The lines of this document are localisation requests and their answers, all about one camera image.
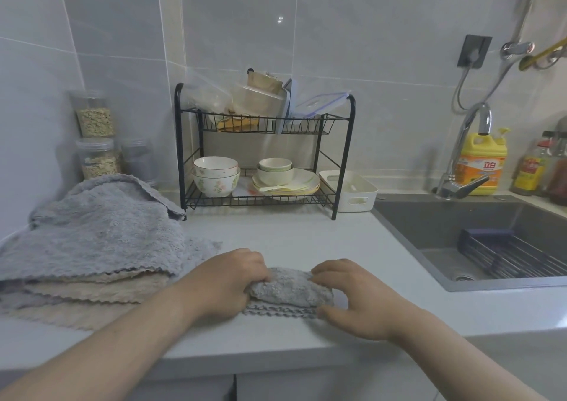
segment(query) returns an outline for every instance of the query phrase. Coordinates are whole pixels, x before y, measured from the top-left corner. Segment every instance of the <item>black metal dish rack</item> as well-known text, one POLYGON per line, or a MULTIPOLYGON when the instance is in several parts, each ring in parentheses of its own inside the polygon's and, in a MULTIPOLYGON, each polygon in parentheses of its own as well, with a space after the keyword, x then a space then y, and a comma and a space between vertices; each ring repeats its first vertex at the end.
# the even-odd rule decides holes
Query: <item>black metal dish rack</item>
MULTIPOLYGON (((293 119, 288 118, 284 121, 282 118, 257 118, 255 116, 240 115, 222 115, 216 113, 208 113, 198 108, 181 108, 181 90, 183 83, 178 83, 174 92, 174 112, 175 112, 175 141, 177 146, 177 168, 179 170, 179 190, 180 204, 183 210, 191 208, 195 210, 197 207, 203 206, 253 206, 253 205, 297 205, 297 204, 321 204, 322 206, 332 206, 331 218, 337 218, 337 209, 339 199, 341 197, 341 189, 346 170, 346 160, 349 155, 351 146, 351 137, 354 125, 354 115, 356 114, 356 101, 352 95, 348 100, 351 103, 351 112, 348 118, 331 115, 329 113, 313 119, 293 119), (199 147, 188 157, 183 154, 183 129, 181 127, 182 113, 195 113, 197 118, 199 147), (329 161, 336 165, 340 174, 338 177, 337 190, 333 190, 325 185, 325 190, 317 190, 313 195, 299 196, 228 196, 223 198, 211 198, 205 196, 197 189, 194 182, 185 188, 185 167, 192 158, 199 154, 199 157, 205 156, 204 136, 205 132, 220 132, 217 129, 219 122, 224 121, 231 123, 232 128, 235 126, 237 131, 222 131, 222 133, 253 133, 253 134, 275 134, 276 129, 281 130, 281 134, 296 135, 315 135, 317 136, 315 156, 313 166, 308 168, 313 172, 317 172, 317 164, 319 163, 319 155, 325 156, 329 161), (348 122, 346 130, 345 146, 343 150, 343 160, 340 164, 332 160, 328 155, 321 151, 321 139, 323 135, 329 135, 336 121, 348 122)), ((256 168, 241 168, 240 175, 252 177, 256 168)))

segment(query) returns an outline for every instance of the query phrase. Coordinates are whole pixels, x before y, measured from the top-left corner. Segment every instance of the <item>sink drain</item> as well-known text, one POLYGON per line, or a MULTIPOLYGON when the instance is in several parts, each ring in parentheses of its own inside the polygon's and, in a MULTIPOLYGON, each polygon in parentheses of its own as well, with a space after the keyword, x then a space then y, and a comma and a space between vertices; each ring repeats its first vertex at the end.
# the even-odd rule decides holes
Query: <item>sink drain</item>
POLYGON ((456 276, 455 278, 453 278, 454 281, 474 281, 475 278, 472 276, 465 276, 465 275, 460 275, 460 276, 456 276))

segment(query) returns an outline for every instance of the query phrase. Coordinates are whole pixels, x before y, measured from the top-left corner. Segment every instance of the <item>yellow pipe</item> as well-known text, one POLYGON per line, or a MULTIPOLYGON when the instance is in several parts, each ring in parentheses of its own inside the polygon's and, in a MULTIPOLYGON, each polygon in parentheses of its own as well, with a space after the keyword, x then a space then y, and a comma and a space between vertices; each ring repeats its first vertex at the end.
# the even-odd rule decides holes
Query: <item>yellow pipe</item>
POLYGON ((561 41, 555 43, 550 48, 544 50, 542 53, 539 53, 535 56, 528 55, 528 56, 523 57, 522 60, 520 61, 518 68, 520 69, 520 71, 526 71, 529 67, 531 67, 533 64, 535 64, 538 60, 540 60, 541 58, 544 58, 545 56, 549 55, 550 53, 553 53, 553 51, 555 49, 558 49, 559 47, 565 46, 565 45, 567 45, 567 37, 562 39, 561 41))

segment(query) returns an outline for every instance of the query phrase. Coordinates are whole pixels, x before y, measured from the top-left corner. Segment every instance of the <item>faucet spout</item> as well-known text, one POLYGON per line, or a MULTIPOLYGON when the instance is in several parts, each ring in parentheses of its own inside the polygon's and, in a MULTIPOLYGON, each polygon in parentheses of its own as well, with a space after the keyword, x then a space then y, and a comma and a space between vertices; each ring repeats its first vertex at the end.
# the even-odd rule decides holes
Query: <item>faucet spout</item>
POLYGON ((441 176, 441 180, 439 180, 439 186, 437 186, 435 192, 438 197, 446 199, 450 199, 451 197, 459 199, 464 198, 482 183, 487 182, 489 179, 489 176, 484 175, 479 177, 478 179, 475 179, 467 185, 459 185, 455 182, 455 173, 457 171, 457 164, 459 163, 460 154, 463 151, 464 141, 467 138, 467 134, 471 129, 471 125, 475 120, 477 113, 479 114, 480 119, 478 133, 480 135, 488 135, 491 132, 492 111, 490 105, 488 105, 488 103, 486 102, 473 105, 467 111, 467 114, 465 114, 463 124, 459 129, 457 140, 455 141, 455 146, 453 147, 453 151, 451 153, 451 159, 449 161, 449 165, 447 166, 447 171, 441 176))

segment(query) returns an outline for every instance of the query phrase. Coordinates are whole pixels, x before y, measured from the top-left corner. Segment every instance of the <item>dish rack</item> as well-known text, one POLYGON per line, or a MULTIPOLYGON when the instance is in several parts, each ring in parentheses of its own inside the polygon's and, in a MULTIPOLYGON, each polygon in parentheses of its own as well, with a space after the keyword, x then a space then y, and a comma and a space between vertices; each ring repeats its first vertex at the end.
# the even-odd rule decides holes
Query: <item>dish rack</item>
MULTIPOLYGON (((175 116, 175 141, 177 148, 177 168, 179 171, 179 191, 180 206, 183 210, 191 208, 195 210, 197 207, 207 206, 263 206, 263 205, 304 205, 304 204, 320 204, 322 206, 331 206, 331 219, 337 218, 338 204, 341 198, 341 189, 346 170, 346 161, 351 146, 352 131, 354 125, 354 117, 356 114, 356 101, 352 95, 347 98, 351 104, 351 111, 347 118, 331 115, 329 113, 320 115, 317 118, 301 119, 301 118, 273 118, 273 117, 256 117, 256 116, 240 116, 240 115, 224 115, 219 113, 204 112, 198 108, 181 108, 181 90, 183 83, 178 83, 174 91, 174 116, 175 116), (184 131, 182 127, 181 117, 183 113, 194 113, 197 118, 199 147, 190 155, 185 155, 183 150, 184 131), (231 125, 238 125, 238 131, 219 131, 217 125, 219 122, 227 120, 231 125), (347 122, 345 145, 343 149, 343 158, 341 163, 337 163, 321 150, 321 140, 325 135, 329 135, 335 122, 347 122), (205 133, 252 133, 252 134, 295 134, 295 135, 311 135, 317 136, 315 154, 313 164, 307 168, 313 172, 317 172, 319 164, 319 156, 322 155, 336 165, 339 169, 339 178, 336 189, 329 188, 325 191, 319 189, 313 195, 294 195, 289 196, 228 196, 222 198, 211 198, 205 196, 197 189, 193 181, 189 186, 185 186, 185 178, 190 170, 193 157, 205 156, 205 133)), ((241 176, 252 177, 256 168, 241 167, 241 176)))
POLYGON ((511 231, 464 230, 458 249, 495 278, 567 276, 567 264, 516 237, 511 231))

